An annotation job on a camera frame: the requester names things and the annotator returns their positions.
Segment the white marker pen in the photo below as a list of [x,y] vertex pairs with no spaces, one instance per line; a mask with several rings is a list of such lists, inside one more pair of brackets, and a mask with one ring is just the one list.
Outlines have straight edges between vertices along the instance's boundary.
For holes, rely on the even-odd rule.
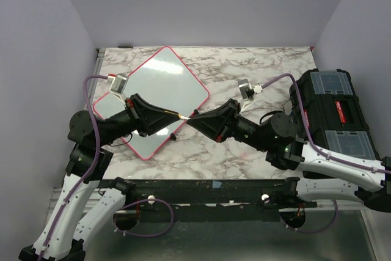
[[190,117],[183,116],[175,111],[165,110],[164,112],[171,114],[171,115],[174,115],[174,116],[177,116],[180,120],[189,120],[190,119]]

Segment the pink framed whiteboard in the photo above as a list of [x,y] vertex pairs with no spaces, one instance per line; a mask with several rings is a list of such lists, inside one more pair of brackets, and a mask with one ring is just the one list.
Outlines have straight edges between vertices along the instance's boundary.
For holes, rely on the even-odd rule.
[[[175,51],[165,46],[129,74],[124,94],[129,97],[138,93],[146,102],[190,116],[210,97],[209,91],[193,74]],[[142,160],[150,159],[184,122],[179,120],[142,138],[133,132],[133,138],[124,138]]]

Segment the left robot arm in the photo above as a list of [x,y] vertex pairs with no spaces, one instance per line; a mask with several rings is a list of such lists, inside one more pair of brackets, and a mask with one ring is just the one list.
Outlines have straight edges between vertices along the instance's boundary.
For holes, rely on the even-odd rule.
[[100,184],[113,153],[103,147],[137,131],[142,137],[180,120],[175,111],[147,103],[134,94],[124,110],[108,119],[97,118],[92,106],[73,115],[68,139],[75,143],[65,170],[64,184],[49,221],[34,244],[23,248],[20,260],[84,260],[90,240],[118,208],[135,203],[134,184],[117,178],[97,206],[84,214],[90,196]]

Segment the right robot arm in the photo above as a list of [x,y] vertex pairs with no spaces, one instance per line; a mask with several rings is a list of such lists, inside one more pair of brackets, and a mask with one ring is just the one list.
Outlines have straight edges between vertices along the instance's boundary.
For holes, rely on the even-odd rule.
[[229,99],[208,112],[193,114],[187,124],[215,142],[233,138],[265,152],[266,160],[281,170],[323,174],[319,180],[299,178],[281,192],[288,207],[321,199],[349,200],[390,212],[390,158],[368,160],[344,155],[298,137],[294,122],[283,112],[255,123],[240,113],[240,104]]

